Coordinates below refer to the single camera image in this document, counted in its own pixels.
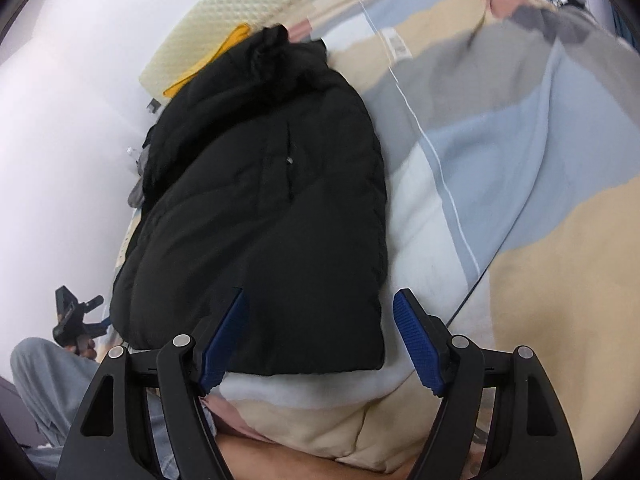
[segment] white label tag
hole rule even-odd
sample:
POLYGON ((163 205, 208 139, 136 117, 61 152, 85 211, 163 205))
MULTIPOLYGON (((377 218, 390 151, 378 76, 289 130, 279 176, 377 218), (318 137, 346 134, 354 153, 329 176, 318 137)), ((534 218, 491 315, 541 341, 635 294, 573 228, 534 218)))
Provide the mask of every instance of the white label tag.
POLYGON ((385 38, 386 46, 389 47, 389 51, 394 58, 394 62, 398 62, 401 59, 413 59, 411 51, 406 46, 404 40, 400 37, 400 34, 393 28, 383 28, 380 30, 380 34, 385 38))

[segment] black jacket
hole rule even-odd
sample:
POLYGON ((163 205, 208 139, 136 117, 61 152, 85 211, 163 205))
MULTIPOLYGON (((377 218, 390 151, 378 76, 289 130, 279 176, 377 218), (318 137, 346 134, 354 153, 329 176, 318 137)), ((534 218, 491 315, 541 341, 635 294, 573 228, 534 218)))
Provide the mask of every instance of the black jacket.
POLYGON ((230 370, 382 366, 380 144, 324 44, 255 34, 201 70, 147 140, 142 222, 111 303, 126 341, 160 348, 242 286, 251 314, 230 370))

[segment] forearm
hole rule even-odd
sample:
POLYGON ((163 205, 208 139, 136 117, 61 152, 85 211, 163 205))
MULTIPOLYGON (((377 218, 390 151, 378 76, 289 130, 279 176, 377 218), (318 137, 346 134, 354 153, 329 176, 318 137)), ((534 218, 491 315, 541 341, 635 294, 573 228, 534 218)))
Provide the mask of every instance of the forearm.
POLYGON ((236 480, 390 480, 277 444, 222 434, 216 441, 236 480))

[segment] black device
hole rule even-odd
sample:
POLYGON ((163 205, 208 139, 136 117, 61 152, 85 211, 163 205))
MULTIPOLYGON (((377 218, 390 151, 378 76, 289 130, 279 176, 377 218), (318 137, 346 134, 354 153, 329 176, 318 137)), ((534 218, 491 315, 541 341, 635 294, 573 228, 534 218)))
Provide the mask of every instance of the black device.
MULTIPOLYGON (((180 478, 232 480, 199 397, 220 384, 247 313, 245 294, 238 291, 226 313, 202 319, 191 335, 178 335, 160 350, 129 354, 121 346, 111 349, 82 400, 56 480, 162 478, 148 417, 148 387, 160 388, 180 478)), ((532 349, 480 349, 464 336, 451 335, 407 289, 394 298, 394 319, 422 384, 442 397, 409 480, 460 478, 484 388, 496 388, 496 397, 476 478, 582 478, 566 418, 532 349)), ((39 478, 33 468, 29 473, 24 478, 39 478)))
POLYGON ((102 296, 96 296, 86 303, 79 303, 66 286, 56 290, 56 311, 58 324, 53 329, 53 339, 60 346, 78 346, 82 336, 94 339, 105 335, 111 324, 109 318, 100 323, 85 323, 84 314, 91 312, 104 303, 102 296))

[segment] silver screw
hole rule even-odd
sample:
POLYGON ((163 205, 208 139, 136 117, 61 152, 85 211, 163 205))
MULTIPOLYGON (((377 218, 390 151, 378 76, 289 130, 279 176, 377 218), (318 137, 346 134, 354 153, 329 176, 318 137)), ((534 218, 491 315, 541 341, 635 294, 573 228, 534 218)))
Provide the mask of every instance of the silver screw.
POLYGON ((518 348, 518 355, 523 359, 531 359, 533 357, 533 350, 528 346, 521 346, 518 348))
POLYGON ((463 335, 455 335, 451 339, 451 344, 456 348, 466 348, 469 346, 469 339, 463 335))
POLYGON ((174 337, 174 346, 180 348, 181 346, 187 346, 191 341, 191 337, 186 334, 180 334, 174 337))
POLYGON ((111 350, 109 350, 109 357, 111 359, 117 359, 122 354, 124 354, 124 348, 122 346, 114 346, 111 350))

